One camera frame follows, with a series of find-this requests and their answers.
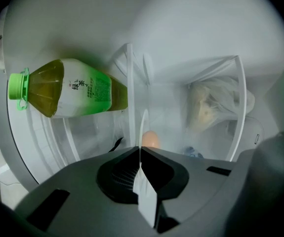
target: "refrigerator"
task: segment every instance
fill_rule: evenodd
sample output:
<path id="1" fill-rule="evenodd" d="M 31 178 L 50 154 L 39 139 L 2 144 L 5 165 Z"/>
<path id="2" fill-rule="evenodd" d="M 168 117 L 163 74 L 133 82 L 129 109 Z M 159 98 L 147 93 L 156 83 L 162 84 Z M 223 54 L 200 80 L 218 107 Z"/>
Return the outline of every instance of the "refrigerator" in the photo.
<path id="1" fill-rule="evenodd" d="M 284 132 L 284 22 L 267 0 L 12 0 L 2 33 L 0 150 L 28 190 L 76 161 L 137 145 L 145 110 L 161 149 L 237 161 Z M 128 108 L 47 118 L 7 97 L 11 73 L 75 58 L 128 89 Z M 230 76 L 237 117 L 187 128 L 189 84 Z M 255 96 L 246 114 L 247 90 Z"/>

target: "bottle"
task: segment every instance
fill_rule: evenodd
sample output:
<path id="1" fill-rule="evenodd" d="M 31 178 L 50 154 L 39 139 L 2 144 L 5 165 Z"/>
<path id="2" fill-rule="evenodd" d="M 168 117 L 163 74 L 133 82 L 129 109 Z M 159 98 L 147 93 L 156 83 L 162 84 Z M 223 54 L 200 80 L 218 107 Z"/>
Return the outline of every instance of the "bottle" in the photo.
<path id="1" fill-rule="evenodd" d="M 29 74 L 11 74 L 9 99 L 24 110 L 30 102 L 48 118 L 68 118 L 127 108 L 127 88 L 76 59 L 51 61 Z"/>

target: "yellow-green liquid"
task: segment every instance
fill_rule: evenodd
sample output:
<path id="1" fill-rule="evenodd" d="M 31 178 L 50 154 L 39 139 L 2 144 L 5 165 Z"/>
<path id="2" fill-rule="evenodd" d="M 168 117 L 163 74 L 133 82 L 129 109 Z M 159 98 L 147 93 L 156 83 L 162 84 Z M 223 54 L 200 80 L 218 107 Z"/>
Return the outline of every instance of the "yellow-green liquid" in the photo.
<path id="1" fill-rule="evenodd" d="M 64 65 L 61 60 L 51 61 L 30 74 L 28 101 L 46 117 L 51 118 L 56 113 L 63 78 Z M 126 109 L 127 88 L 115 78 L 110 78 L 112 106 L 108 111 Z"/>

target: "bottle cap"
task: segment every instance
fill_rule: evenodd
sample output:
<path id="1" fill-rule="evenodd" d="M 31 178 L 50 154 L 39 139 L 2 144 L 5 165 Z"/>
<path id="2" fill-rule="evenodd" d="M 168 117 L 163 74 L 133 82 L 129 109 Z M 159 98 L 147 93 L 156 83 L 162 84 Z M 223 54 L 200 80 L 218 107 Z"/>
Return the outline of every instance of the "bottle cap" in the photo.
<path id="1" fill-rule="evenodd" d="M 24 110 L 28 106 L 28 87 L 29 87 L 29 69 L 19 74 L 13 73 L 10 75 L 8 82 L 8 97 L 11 100 L 17 101 L 18 110 Z M 25 106 L 21 106 L 21 100 L 26 102 Z"/>

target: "food in plastic bag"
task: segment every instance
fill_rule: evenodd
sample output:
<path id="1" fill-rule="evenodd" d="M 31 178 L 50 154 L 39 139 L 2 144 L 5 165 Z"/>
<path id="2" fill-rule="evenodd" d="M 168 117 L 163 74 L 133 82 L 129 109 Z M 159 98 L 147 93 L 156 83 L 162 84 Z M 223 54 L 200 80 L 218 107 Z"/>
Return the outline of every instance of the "food in plastic bag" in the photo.
<path id="1" fill-rule="evenodd" d="M 239 84 L 230 77 L 211 78 L 191 84 L 189 127 L 201 132 L 224 120 L 235 120 L 239 113 Z M 255 97 L 247 91 L 246 113 L 255 105 Z"/>

